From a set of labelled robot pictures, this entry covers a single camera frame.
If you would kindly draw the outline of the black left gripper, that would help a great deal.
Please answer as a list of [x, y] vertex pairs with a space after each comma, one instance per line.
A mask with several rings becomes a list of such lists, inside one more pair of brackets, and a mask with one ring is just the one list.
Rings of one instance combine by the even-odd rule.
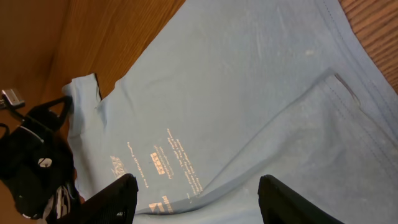
[[[56, 132], [64, 124], [69, 110], [72, 107], [72, 97], [63, 96], [59, 99], [43, 103], [33, 107], [22, 119], [22, 124], [19, 128], [39, 128], [47, 131]], [[51, 110], [52, 107], [63, 105], [60, 114]]]

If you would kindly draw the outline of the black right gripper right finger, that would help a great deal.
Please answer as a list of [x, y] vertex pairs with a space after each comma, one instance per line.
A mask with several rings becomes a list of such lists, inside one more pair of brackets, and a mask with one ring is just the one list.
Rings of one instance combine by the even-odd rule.
[[257, 194], [265, 224], [342, 224], [272, 175], [260, 178]]

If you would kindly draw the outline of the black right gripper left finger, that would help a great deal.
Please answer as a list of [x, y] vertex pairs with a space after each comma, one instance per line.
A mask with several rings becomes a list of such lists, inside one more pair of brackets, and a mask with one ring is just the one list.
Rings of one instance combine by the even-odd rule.
[[57, 223], [132, 224], [138, 191], [136, 178], [132, 174], [125, 174]]

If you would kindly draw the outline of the light blue printed t-shirt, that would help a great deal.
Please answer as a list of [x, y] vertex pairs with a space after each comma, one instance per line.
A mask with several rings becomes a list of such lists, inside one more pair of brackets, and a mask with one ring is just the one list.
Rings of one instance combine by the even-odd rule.
[[267, 174], [397, 222], [397, 95], [338, 1], [187, 1], [107, 97], [94, 75], [64, 92], [77, 189], [133, 174], [135, 223], [261, 223]]

